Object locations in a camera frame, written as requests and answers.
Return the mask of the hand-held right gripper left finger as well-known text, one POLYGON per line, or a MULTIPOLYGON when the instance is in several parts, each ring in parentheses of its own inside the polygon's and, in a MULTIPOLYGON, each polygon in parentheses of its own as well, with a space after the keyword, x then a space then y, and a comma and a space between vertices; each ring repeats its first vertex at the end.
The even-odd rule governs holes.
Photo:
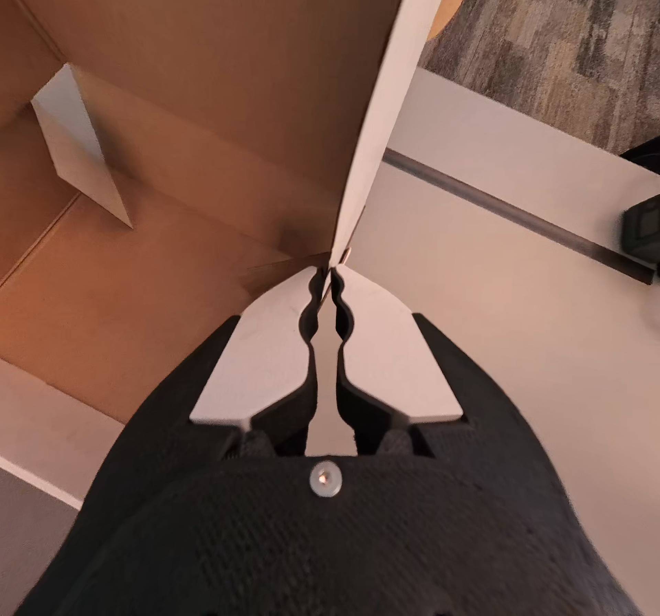
POLYGON ((189 420, 263 432, 273 447, 306 447, 318 408, 311 340, 326 271, 306 267, 274 286, 239 317, 189 420))

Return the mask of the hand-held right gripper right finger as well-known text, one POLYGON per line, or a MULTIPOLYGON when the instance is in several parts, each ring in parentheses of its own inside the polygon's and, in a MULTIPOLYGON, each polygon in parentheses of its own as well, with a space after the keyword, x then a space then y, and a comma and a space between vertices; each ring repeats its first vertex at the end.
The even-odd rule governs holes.
POLYGON ((331 290, 341 339, 337 408, 357 445, 380 445, 390 430, 462 418, 407 305, 346 265, 332 270, 331 290))

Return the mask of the brown cardboard mailer box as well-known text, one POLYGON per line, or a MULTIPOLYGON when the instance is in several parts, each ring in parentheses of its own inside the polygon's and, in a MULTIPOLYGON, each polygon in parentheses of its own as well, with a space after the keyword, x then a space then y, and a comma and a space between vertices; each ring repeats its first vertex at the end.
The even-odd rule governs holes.
POLYGON ((337 262, 462 0, 1 0, 1 358, 120 422, 337 262))

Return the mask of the black device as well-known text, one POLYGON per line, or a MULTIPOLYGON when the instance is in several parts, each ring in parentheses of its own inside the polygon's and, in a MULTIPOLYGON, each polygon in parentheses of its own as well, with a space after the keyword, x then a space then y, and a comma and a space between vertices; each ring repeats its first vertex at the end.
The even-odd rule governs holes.
POLYGON ((653 265, 659 275, 659 195, 623 213, 620 238, 624 254, 653 265))

